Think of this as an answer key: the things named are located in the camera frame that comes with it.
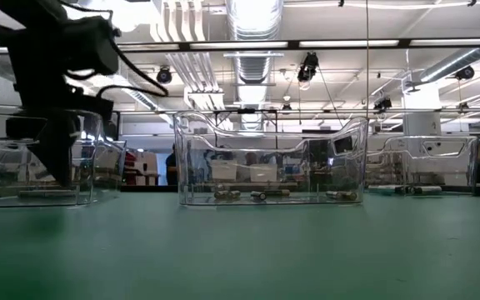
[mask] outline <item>desk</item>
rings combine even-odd
[[[480,299],[480,197],[0,209],[0,299]]]

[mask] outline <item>silver ductwork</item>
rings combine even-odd
[[[438,79],[445,78],[456,71],[465,68],[472,63],[480,60],[480,47],[474,49],[461,49],[454,54],[446,57],[441,62],[426,69],[420,75],[422,82],[435,82]]]
[[[235,41],[274,40],[278,38],[283,0],[227,0],[227,20],[231,39]],[[238,98],[243,107],[260,108],[266,99],[271,57],[235,57]],[[261,130],[262,116],[243,115],[242,129]]]

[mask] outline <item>transparent container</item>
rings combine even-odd
[[[228,132],[198,112],[174,116],[186,205],[360,203],[368,121],[338,133]]]
[[[476,137],[390,137],[379,152],[369,152],[367,190],[416,194],[422,187],[439,194],[472,191],[476,185]]]
[[[105,140],[103,121],[95,113],[0,108],[0,207],[115,197],[124,153],[124,142]]]

